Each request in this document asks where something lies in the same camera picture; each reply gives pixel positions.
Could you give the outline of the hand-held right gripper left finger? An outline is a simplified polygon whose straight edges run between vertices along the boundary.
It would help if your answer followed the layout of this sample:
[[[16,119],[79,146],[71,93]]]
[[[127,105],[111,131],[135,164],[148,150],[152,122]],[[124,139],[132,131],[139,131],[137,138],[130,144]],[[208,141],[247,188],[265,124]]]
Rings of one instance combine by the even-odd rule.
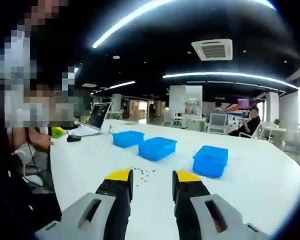
[[[86,193],[35,233],[39,240],[123,240],[126,237],[131,201],[133,170],[114,171],[96,192]]]

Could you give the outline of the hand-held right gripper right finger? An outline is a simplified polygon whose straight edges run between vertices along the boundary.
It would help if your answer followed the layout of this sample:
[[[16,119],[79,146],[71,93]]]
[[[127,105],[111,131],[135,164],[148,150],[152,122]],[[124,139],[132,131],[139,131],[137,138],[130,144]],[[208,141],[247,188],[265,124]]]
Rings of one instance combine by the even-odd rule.
[[[174,216],[181,240],[269,240],[218,194],[210,194],[200,177],[184,170],[172,172]]]

